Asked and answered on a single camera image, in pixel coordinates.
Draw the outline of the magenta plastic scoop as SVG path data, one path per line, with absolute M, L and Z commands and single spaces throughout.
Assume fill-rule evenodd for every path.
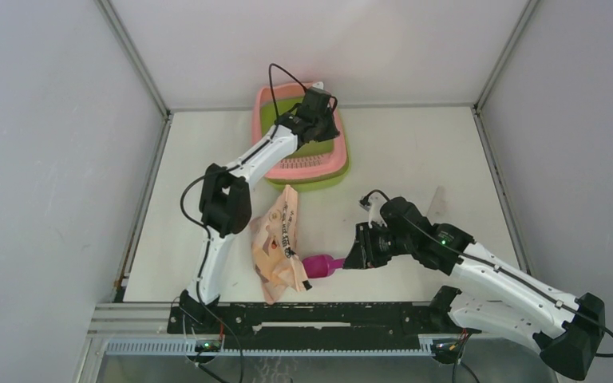
M 344 258 L 335 259 L 331 255 L 320 254 L 305 258 L 302 264 L 307 277 L 313 279 L 331 276 L 336 270 L 343 268 L 344 262 Z

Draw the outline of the pink green litter box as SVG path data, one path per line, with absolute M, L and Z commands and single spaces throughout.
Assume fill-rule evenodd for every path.
M 275 120 L 273 96 L 278 110 L 288 111 L 303 100 L 303 88 L 296 83 L 262 87 L 256 97 L 251 118 L 251 142 L 256 144 L 265 136 Z M 281 190 L 290 185 L 301 192 L 328 188 L 342 181 L 350 168 L 350 155 L 340 112 L 334 114 L 338 137 L 323 142 L 311 142 L 296 153 L 281 160 L 264 177 L 273 188 Z

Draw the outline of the cat litter bag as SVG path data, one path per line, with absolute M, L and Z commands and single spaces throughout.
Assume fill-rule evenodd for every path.
M 265 303 L 275 304 L 286 289 L 311 288 L 302 260 L 296 252 L 299 194 L 290 185 L 261 217 L 250 222 L 251 254 Z

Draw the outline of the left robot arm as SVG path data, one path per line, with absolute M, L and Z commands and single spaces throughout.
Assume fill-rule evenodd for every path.
M 335 110 L 338 100 L 314 85 L 304 90 L 303 99 L 279 114 L 256 144 L 238 159 L 220 166 L 210 164 L 206 172 L 184 190 L 202 185 L 200 219 L 185 218 L 204 229 L 202 255 L 179 307 L 187 323 L 200 333 L 212 330 L 218 316 L 214 305 L 220 297 L 220 281 L 235 237 L 251 219 L 251 189 L 281 160 L 305 144 L 338 137 Z

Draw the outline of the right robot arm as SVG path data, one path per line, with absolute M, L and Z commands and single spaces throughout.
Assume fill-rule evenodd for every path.
M 577 297 L 533 278 L 460 228 L 431 223 L 401 196 L 391 199 L 373 190 L 359 203 L 368 220 L 357 224 L 344 268 L 379 268 L 409 255 L 448 279 L 430 304 L 434 329 L 493 334 L 537 352 L 546 366 L 569 379 L 587 377 L 607 332 L 601 298 Z

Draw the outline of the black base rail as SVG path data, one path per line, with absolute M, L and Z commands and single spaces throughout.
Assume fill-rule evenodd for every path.
M 174 304 L 168 334 L 211 335 L 227 349 L 277 351 L 416 350 L 424 335 L 463 329 L 442 309 L 414 302 Z

